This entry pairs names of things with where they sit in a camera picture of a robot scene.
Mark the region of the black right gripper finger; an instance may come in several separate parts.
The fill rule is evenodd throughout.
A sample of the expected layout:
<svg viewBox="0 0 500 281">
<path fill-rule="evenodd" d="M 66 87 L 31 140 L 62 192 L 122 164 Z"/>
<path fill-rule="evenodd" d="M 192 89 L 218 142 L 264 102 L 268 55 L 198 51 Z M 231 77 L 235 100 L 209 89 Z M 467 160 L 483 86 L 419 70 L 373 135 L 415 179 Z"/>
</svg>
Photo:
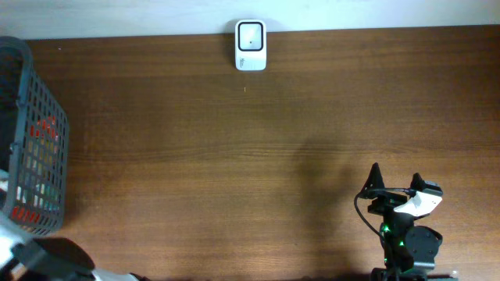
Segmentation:
<svg viewBox="0 0 500 281">
<path fill-rule="evenodd" d="M 425 181 L 419 173 L 415 173 L 412 176 L 412 182 L 410 183 L 410 189 L 414 191 L 422 191 L 425 188 Z"/>
<path fill-rule="evenodd" d="M 377 162 L 373 163 L 370 174 L 364 183 L 360 197 L 362 199 L 374 199 L 385 188 L 383 177 L 381 175 L 380 166 Z"/>
</svg>

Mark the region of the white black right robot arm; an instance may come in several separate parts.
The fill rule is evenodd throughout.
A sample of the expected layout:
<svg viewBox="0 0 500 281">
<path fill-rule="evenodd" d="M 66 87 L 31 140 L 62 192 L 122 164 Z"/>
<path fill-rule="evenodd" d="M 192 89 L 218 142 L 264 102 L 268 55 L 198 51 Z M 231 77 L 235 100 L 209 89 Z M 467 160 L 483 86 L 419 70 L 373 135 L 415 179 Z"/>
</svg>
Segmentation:
<svg viewBox="0 0 500 281">
<path fill-rule="evenodd" d="M 443 236 L 415 221 L 425 218 L 442 202 L 441 187 L 412 176 L 407 188 L 387 188 L 374 163 L 354 206 L 361 220 L 379 237 L 384 250 L 384 267 L 375 268 L 370 280 L 454 280 L 451 275 L 432 276 L 435 257 Z"/>
</svg>

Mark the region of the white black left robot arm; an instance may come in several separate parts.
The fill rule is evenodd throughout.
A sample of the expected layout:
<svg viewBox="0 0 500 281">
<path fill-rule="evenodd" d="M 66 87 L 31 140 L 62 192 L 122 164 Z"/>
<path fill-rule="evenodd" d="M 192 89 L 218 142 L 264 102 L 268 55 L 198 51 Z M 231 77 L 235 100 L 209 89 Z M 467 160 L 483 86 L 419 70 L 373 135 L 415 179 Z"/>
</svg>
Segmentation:
<svg viewBox="0 0 500 281">
<path fill-rule="evenodd" d="M 1 279 L 62 281 L 139 281 L 145 276 L 98 269 L 72 240 L 40 237 L 1 215 Z"/>
</svg>

